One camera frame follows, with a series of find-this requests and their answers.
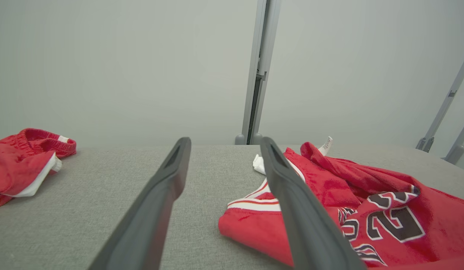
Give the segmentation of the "red shorts white stripe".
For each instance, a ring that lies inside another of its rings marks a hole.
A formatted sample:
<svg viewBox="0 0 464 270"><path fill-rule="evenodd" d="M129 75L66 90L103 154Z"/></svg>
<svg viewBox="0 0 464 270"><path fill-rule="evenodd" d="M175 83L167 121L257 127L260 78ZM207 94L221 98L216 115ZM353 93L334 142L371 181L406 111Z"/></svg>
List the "red shorts white stripe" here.
<svg viewBox="0 0 464 270"><path fill-rule="evenodd" d="M75 155L76 141L46 130L26 128L0 140L0 207L14 198L32 197L48 176Z"/></svg>

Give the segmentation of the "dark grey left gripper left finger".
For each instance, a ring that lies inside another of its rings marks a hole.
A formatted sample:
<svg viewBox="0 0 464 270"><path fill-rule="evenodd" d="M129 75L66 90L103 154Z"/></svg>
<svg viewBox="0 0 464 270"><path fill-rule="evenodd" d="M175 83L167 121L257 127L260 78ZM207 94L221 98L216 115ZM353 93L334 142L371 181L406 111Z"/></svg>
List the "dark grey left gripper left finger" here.
<svg viewBox="0 0 464 270"><path fill-rule="evenodd" d="M191 139L177 140L89 270L159 270L174 202L186 183Z"/></svg>

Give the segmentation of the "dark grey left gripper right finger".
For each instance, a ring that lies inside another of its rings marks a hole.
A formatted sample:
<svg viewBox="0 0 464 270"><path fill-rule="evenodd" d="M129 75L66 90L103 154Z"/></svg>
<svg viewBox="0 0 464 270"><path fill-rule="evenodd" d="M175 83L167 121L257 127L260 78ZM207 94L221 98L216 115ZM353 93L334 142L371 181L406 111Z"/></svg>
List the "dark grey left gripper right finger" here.
<svg viewBox="0 0 464 270"><path fill-rule="evenodd" d="M281 207L294 269L367 270L274 140L263 137L260 148L271 192Z"/></svg>

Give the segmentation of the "grey upright partition post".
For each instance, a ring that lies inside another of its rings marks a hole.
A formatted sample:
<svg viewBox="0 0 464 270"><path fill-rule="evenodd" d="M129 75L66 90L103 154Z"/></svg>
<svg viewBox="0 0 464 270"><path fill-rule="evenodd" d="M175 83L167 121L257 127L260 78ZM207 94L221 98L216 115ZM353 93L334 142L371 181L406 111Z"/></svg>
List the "grey upright partition post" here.
<svg viewBox="0 0 464 270"><path fill-rule="evenodd" d="M282 0L258 0L249 64L242 132L246 145L259 132L267 80L278 29Z"/></svg>

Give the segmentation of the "grey diagonal partition brace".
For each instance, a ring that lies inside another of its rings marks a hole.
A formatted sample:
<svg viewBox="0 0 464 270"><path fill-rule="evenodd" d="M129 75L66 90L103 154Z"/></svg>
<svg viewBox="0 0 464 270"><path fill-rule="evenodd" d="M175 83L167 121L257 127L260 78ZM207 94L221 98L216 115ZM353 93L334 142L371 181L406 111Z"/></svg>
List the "grey diagonal partition brace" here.
<svg viewBox="0 0 464 270"><path fill-rule="evenodd" d="M464 127L459 133L458 138L453 143L453 146L450 148L448 154L443 158L445 161L450 164L456 165L457 162L464 154Z"/></svg>
<svg viewBox="0 0 464 270"><path fill-rule="evenodd" d="M460 89L463 80L464 80L464 60L455 79L453 80L453 83L448 93L446 94L446 97L444 98L441 104L440 109L438 110L434 120L432 121L431 126L427 130L425 136L422 137L418 141L415 149L421 150L423 152L430 151L432 144L434 143L434 140L435 140L435 134L438 131L438 128L441 125L441 122L443 121L443 118L446 116L446 113L449 110L458 90Z"/></svg>

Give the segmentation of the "grey fabric upholstered surface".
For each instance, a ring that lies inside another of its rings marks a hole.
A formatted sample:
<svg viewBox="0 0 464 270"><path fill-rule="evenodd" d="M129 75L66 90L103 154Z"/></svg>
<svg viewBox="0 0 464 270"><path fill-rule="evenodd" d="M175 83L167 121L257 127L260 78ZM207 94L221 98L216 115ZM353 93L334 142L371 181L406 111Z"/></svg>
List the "grey fabric upholstered surface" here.
<svg viewBox="0 0 464 270"><path fill-rule="evenodd" d="M79 148L38 192L0 207L0 270L87 270L172 145ZM223 237L227 203L261 185L257 145L193 145L173 204L161 270L291 270ZM328 156L399 171L464 199L464 169L431 153L333 138Z"/></svg>

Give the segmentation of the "red Bulls 23 jersey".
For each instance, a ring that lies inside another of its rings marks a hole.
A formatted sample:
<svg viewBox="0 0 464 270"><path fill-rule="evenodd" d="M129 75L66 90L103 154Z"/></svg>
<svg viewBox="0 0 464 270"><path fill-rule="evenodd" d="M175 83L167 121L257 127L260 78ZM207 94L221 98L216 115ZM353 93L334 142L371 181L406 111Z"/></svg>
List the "red Bulls 23 jersey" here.
<svg viewBox="0 0 464 270"><path fill-rule="evenodd" d="M333 139L284 156L369 270L464 270L464 200L412 176L327 157ZM293 266L279 201L267 179L230 202L220 233Z"/></svg>

